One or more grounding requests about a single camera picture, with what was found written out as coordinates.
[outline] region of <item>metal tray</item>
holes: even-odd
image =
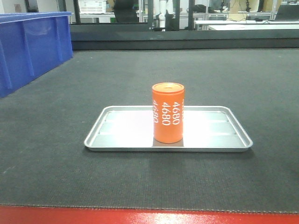
[[[184,138],[171,144],[153,138],[152,106],[109,106],[84,144],[92,151],[243,152],[253,142],[223,106],[184,106]]]

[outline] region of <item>office chair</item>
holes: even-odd
[[[139,22],[137,13],[133,9],[134,0],[116,0],[114,4],[114,15],[117,22],[136,23]]]

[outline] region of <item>orange cylinder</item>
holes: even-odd
[[[154,138],[174,143],[183,138],[185,88],[178,83],[153,85]]]

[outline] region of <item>computer monitor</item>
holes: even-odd
[[[299,5],[280,5],[275,21],[299,21]]]

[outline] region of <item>red table edge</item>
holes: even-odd
[[[299,224],[299,214],[1,206],[0,224]]]

